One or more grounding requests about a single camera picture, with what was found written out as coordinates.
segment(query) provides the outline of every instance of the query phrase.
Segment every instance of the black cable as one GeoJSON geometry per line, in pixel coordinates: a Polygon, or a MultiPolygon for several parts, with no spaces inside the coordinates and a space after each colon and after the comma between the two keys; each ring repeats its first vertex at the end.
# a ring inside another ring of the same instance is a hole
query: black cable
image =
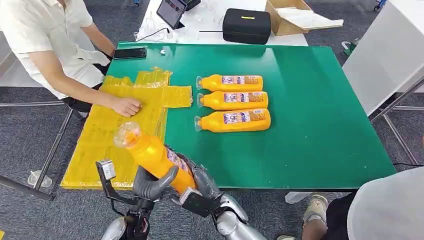
{"type": "Polygon", "coordinates": [[[122,212],[118,211],[118,210],[115,208],[115,201],[114,201],[113,199],[111,199],[111,200],[110,200],[110,206],[112,207],[112,210],[113,210],[115,213],[117,213],[117,214],[121,215],[122,217],[125,217],[125,214],[123,214],[122,212]]]}
{"type": "Polygon", "coordinates": [[[170,30],[169,30],[167,27],[164,27],[164,28],[162,28],[162,29],[159,29],[159,30],[155,31],[154,33],[152,33],[152,34],[150,34],[150,35],[147,35],[147,36],[143,37],[143,38],[142,38],[142,39],[140,39],[140,40],[135,41],[135,42],[137,43],[138,41],[141,41],[141,40],[143,40],[143,39],[145,39],[145,38],[151,37],[151,36],[153,36],[153,35],[155,35],[155,34],[159,33],[160,31],[162,31],[162,30],[164,30],[164,29],[166,29],[166,31],[168,32],[168,34],[170,33],[170,30]]]}
{"type": "Polygon", "coordinates": [[[411,167],[424,167],[424,165],[421,165],[421,164],[409,164],[409,163],[402,163],[402,162],[393,163],[393,166],[396,166],[396,165],[405,165],[405,166],[411,166],[411,167]]]}

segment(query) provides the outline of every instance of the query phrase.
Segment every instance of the tablet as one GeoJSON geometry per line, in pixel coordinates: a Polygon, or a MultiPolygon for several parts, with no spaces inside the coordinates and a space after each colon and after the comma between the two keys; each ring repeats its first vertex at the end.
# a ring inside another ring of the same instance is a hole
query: tablet
{"type": "Polygon", "coordinates": [[[182,0],[162,0],[156,13],[172,29],[176,29],[186,8],[187,4],[182,0]]]}

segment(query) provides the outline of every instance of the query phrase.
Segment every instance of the cardboard box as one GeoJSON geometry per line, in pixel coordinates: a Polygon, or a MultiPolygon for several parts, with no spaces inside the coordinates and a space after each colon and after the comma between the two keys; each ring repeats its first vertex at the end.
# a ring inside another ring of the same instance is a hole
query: cardboard box
{"type": "Polygon", "coordinates": [[[309,30],[303,30],[280,17],[276,9],[288,7],[296,7],[301,10],[312,10],[303,0],[267,0],[265,11],[271,15],[271,30],[274,34],[276,36],[283,36],[308,33],[309,30]]]}

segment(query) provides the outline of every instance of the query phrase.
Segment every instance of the green table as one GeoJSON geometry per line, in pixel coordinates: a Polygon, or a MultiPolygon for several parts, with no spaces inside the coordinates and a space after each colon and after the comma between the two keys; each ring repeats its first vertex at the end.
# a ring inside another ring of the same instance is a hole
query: green table
{"type": "Polygon", "coordinates": [[[171,85],[196,77],[261,75],[269,95],[266,131],[196,132],[207,107],[169,109],[165,143],[203,164],[222,188],[349,191],[396,171],[331,48],[276,45],[120,43],[146,47],[145,59],[114,60],[108,74],[173,72],[171,85]]]}

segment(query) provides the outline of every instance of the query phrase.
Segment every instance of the orange bottle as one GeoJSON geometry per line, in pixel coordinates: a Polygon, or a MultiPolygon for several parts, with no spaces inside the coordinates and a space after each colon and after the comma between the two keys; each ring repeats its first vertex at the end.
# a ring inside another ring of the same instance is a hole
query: orange bottle
{"type": "Polygon", "coordinates": [[[262,91],[264,80],[258,75],[218,75],[196,78],[197,90],[215,91],[262,91]]]}
{"type": "Polygon", "coordinates": [[[216,111],[209,116],[194,117],[194,127],[214,133],[263,131],[271,126],[271,115],[266,108],[236,111],[216,111]]]}
{"type": "Polygon", "coordinates": [[[178,166],[178,173],[170,185],[180,194],[188,187],[196,188],[187,163],[165,147],[157,136],[144,134],[136,122],[122,124],[113,139],[118,147],[126,148],[140,166],[158,179],[173,166],[178,166]]]}
{"type": "Polygon", "coordinates": [[[197,106],[214,110],[266,109],[268,94],[264,91],[228,92],[214,91],[211,94],[197,95],[197,106]]]}

